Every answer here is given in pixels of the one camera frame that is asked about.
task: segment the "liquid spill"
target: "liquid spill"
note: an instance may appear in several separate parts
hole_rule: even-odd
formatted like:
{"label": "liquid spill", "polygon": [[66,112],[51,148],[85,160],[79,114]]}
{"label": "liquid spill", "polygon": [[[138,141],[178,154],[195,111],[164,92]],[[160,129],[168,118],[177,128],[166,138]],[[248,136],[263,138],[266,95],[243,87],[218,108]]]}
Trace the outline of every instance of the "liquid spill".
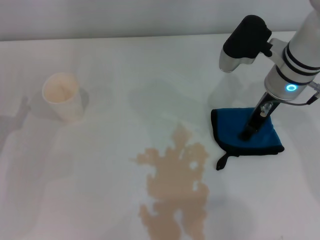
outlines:
{"label": "liquid spill", "polygon": [[[191,133],[179,124],[172,135],[174,148],[168,147],[164,156],[155,148],[147,148],[134,160],[139,165],[156,168],[155,176],[147,176],[147,192],[156,202],[151,214],[146,205],[140,206],[139,216],[151,240],[179,240],[184,232],[193,240],[204,240],[205,205],[209,195],[202,182],[204,164],[208,158],[203,145],[187,145]],[[175,213],[182,213],[179,223]]]}

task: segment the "blue led ring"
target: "blue led ring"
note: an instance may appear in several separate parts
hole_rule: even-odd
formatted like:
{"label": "blue led ring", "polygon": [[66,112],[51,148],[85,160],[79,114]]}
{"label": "blue led ring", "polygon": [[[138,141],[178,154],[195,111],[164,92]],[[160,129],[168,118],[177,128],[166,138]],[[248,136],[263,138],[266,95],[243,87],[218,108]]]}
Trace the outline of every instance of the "blue led ring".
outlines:
{"label": "blue led ring", "polygon": [[286,86],[286,90],[289,92],[295,91],[295,90],[297,90],[297,88],[298,87],[294,84],[289,84],[288,86]]}

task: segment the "white surface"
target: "white surface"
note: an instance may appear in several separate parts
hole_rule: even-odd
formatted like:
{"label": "white surface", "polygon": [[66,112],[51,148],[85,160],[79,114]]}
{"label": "white surface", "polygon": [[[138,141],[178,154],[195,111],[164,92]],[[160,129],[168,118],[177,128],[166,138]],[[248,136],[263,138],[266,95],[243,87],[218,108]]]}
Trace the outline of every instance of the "white surface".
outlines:
{"label": "white surface", "polygon": [[309,0],[0,0],[0,40],[231,33],[250,14],[296,31]]}
{"label": "white surface", "polygon": [[[163,154],[178,123],[209,153],[205,239],[319,239],[319,102],[272,114],[283,153],[214,168],[224,151],[212,139],[211,109],[253,107],[273,65],[259,55],[223,73],[227,37],[0,43],[0,239],[148,240],[138,213],[152,202],[146,179],[154,169],[130,159],[149,147]],[[77,75],[82,122],[64,125],[42,101],[41,86],[56,72]],[[22,122],[24,97],[31,110]]]}

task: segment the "cup rim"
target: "cup rim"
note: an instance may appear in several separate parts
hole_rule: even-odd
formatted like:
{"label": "cup rim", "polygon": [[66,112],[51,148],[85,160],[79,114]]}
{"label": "cup rim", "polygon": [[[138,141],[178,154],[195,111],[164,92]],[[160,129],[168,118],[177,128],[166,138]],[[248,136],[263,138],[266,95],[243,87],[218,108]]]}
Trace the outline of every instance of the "cup rim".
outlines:
{"label": "cup rim", "polygon": [[45,82],[44,82],[44,84],[43,84],[43,86],[42,86],[42,98],[43,98],[47,103],[49,103],[49,104],[54,104],[54,105],[65,104],[65,103],[67,103],[67,102],[70,102],[70,101],[76,96],[77,92],[79,92],[80,86],[79,86],[78,81],[76,81],[77,86],[76,86],[75,94],[74,94],[72,97],[68,98],[67,100],[61,101],[61,102],[54,102],[54,101],[49,101],[49,100],[45,97],[45,87],[46,87],[47,83],[48,83],[53,77],[56,77],[57,75],[62,75],[62,74],[69,74],[69,75],[76,76],[76,75],[75,75],[74,73],[72,73],[72,72],[57,72],[57,73],[54,73],[53,75],[51,75],[50,77],[48,77],[47,80],[45,80]]}

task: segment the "brown liquid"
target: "brown liquid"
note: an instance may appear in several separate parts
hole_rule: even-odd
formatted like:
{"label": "brown liquid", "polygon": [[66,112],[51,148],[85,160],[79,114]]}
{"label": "brown liquid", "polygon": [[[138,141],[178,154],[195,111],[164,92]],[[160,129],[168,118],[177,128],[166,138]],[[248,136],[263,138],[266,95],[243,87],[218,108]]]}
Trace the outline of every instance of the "brown liquid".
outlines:
{"label": "brown liquid", "polygon": [[156,168],[154,177],[147,176],[148,194],[157,200],[153,205],[156,215],[151,215],[146,205],[140,206],[139,213],[151,240],[180,239],[182,230],[174,217],[177,211],[182,212],[181,225],[185,233],[193,240],[205,239],[207,213],[204,208],[209,189],[201,181],[209,155],[200,143],[187,145],[190,138],[190,132],[179,124],[172,135],[174,149],[168,147],[165,156],[159,156],[157,149],[147,148],[135,159],[139,165]]}
{"label": "brown liquid", "polygon": [[71,73],[57,73],[45,83],[44,97],[51,103],[63,103],[78,91],[76,77]]}

